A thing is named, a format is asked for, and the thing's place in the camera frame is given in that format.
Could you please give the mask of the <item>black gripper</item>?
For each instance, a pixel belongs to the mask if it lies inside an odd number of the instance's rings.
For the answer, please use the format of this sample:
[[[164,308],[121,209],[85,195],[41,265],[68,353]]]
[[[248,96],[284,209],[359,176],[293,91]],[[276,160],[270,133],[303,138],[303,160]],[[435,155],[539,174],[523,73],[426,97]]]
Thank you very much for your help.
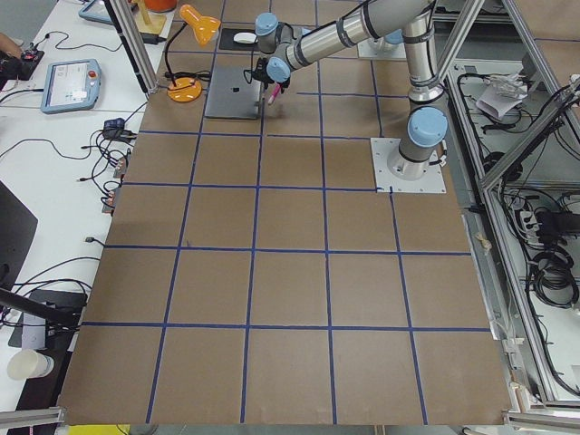
[[[285,91],[290,85],[290,78],[287,77],[285,80],[275,79],[275,83],[281,91]]]

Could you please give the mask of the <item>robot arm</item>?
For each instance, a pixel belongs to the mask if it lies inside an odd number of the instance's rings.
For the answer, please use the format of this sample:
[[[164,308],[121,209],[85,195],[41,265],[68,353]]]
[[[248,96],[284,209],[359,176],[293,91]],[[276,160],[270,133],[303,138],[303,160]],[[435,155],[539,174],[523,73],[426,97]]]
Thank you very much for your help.
[[[377,52],[389,52],[403,43],[402,29],[397,29],[378,39],[369,39],[369,46]]]
[[[411,112],[405,136],[388,158],[389,171],[414,181],[425,175],[432,152],[448,130],[440,107],[444,87],[436,59],[433,1],[364,1],[336,20],[304,32],[262,13],[255,21],[256,67],[245,71],[249,80],[286,87],[291,73],[367,40],[380,40],[401,31],[409,72]]]

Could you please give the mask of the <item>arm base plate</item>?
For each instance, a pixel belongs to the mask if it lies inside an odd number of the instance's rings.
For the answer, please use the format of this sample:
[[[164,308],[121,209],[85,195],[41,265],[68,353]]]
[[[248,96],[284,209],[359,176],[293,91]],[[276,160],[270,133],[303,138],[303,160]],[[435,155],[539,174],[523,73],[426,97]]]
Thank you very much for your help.
[[[380,193],[445,194],[442,174],[445,161],[433,150],[422,163],[405,160],[399,153],[398,138],[371,138],[375,189]]]
[[[357,44],[358,56],[361,59],[367,60],[385,60],[394,62],[404,62],[406,60],[406,54],[404,49],[404,44],[400,44],[398,48],[389,52],[377,52],[373,50],[369,44],[368,40],[364,40]]]

